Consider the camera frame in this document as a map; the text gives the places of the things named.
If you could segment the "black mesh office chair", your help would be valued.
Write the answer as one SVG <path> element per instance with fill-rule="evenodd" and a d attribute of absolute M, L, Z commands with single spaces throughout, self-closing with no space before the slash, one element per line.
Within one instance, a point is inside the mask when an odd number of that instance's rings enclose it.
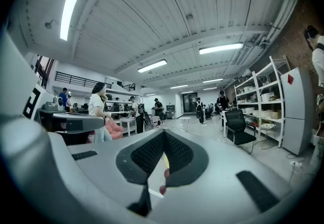
<path fill-rule="evenodd" d="M 225 112 L 227 122 L 227 138 L 232 141 L 235 146 L 242 147 L 248 154 L 251 154 L 257 140 L 256 127 L 245 121 L 242 110 L 231 110 Z M 253 129 L 253 134 L 245 132 L 246 127 Z M 251 149 L 248 150 L 243 147 L 244 144 L 252 143 Z"/>

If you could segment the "black double door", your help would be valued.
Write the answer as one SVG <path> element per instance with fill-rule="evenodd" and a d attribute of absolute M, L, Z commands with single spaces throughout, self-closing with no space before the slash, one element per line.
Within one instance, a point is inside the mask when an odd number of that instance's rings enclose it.
<path fill-rule="evenodd" d="M 196 112 L 197 98 L 198 98 L 197 92 L 182 94 L 184 113 Z"/>

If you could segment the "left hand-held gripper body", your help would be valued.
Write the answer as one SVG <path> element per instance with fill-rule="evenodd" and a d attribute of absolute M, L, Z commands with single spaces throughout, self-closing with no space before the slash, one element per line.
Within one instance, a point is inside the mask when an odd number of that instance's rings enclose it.
<path fill-rule="evenodd" d="M 54 113 L 66 112 L 64 111 L 47 111 L 44 109 L 46 102 L 52 102 L 55 95 L 49 93 L 40 85 L 36 85 L 30 97 L 27 100 L 23 115 L 31 120 L 42 123 L 46 118 L 51 118 Z"/>

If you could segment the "white metal shelving rack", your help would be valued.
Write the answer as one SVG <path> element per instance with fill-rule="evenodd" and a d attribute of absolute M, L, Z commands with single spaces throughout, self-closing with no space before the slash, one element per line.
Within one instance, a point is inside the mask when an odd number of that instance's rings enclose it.
<path fill-rule="evenodd" d="M 236 106 L 244 113 L 245 119 L 256 127 L 259 120 L 270 121 L 276 125 L 275 136 L 280 148 L 284 136 L 285 106 L 281 76 L 290 70 L 286 56 L 280 59 L 269 57 L 269 63 L 261 70 L 234 87 Z M 261 95 L 273 92 L 269 102 L 262 102 Z M 271 119 L 270 112 L 281 110 L 281 119 Z"/>

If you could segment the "white round side table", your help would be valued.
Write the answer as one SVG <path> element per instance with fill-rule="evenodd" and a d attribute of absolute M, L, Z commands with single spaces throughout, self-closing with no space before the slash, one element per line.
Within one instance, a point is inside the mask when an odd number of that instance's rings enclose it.
<path fill-rule="evenodd" d="M 182 116 L 179 119 L 181 120 L 181 123 L 179 124 L 180 130 L 190 133 L 190 119 L 191 118 Z"/>

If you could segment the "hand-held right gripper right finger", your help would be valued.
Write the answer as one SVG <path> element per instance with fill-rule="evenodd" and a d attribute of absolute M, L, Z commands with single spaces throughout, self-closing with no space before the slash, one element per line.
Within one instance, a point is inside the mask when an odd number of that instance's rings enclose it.
<path fill-rule="evenodd" d="M 175 133 L 202 146 L 209 163 L 192 184 L 167 188 L 151 211 L 151 220 L 264 220 L 264 212 L 252 198 L 259 188 L 249 180 L 247 191 L 237 177 L 242 171 L 251 173 L 269 190 L 276 198 L 273 206 L 290 193 L 281 176 L 239 147 L 178 130 Z"/>

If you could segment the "white open shelf unit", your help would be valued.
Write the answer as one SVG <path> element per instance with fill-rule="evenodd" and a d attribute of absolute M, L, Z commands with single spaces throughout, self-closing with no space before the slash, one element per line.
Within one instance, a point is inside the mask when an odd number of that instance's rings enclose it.
<path fill-rule="evenodd" d="M 104 111 L 122 116 L 127 116 L 131 112 L 132 101 L 130 101 L 130 97 L 138 98 L 140 96 L 135 92 L 115 89 L 107 89 L 105 95 L 108 100 L 104 102 Z"/>

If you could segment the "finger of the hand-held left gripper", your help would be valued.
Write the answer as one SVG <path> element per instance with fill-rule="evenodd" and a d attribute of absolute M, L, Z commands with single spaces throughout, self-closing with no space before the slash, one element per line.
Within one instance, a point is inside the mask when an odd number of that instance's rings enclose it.
<path fill-rule="evenodd" d="M 54 113 L 52 119 L 67 133 L 89 132 L 105 125 L 104 118 L 87 114 L 59 112 Z"/>

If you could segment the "grey refrigerator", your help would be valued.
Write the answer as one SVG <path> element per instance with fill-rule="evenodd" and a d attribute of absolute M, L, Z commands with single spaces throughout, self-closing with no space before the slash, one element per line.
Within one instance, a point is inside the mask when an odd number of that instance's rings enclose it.
<path fill-rule="evenodd" d="M 282 146 L 295 155 L 309 146 L 314 113 L 314 97 L 309 72 L 295 68 L 281 76 L 285 106 Z"/>

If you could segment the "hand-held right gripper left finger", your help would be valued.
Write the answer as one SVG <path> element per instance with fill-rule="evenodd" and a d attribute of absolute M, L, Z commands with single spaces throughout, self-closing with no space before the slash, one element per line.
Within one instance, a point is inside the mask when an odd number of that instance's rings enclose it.
<path fill-rule="evenodd" d="M 68 147 L 66 187 L 95 217 L 166 217 L 167 198 L 150 201 L 148 178 L 167 142 L 163 129 Z"/>

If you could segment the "dark framed window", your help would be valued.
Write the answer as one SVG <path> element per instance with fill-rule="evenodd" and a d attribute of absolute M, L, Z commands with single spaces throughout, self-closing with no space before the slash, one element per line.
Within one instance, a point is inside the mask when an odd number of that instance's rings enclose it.
<path fill-rule="evenodd" d="M 38 77 L 38 85 L 46 89 L 54 59 L 38 55 L 34 72 Z"/>

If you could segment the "black balcony railing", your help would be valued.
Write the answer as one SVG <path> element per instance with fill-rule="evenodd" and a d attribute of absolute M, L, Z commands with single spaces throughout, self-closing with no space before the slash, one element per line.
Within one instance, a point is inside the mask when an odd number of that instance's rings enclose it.
<path fill-rule="evenodd" d="M 74 76 L 70 75 L 67 73 L 59 72 L 57 71 L 55 74 L 55 81 L 58 82 L 63 82 L 63 83 L 68 83 L 68 84 L 74 84 L 78 86 L 83 86 L 83 87 L 94 87 L 98 81 L 96 80 L 91 80 L 79 76 Z"/>

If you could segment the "white rectangular table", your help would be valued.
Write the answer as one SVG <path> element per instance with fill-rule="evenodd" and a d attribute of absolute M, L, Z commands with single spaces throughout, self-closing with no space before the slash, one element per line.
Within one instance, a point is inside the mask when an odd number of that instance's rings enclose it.
<path fill-rule="evenodd" d="M 123 128 L 123 136 L 130 137 L 137 133 L 136 119 L 131 118 L 120 118 L 119 125 Z"/>

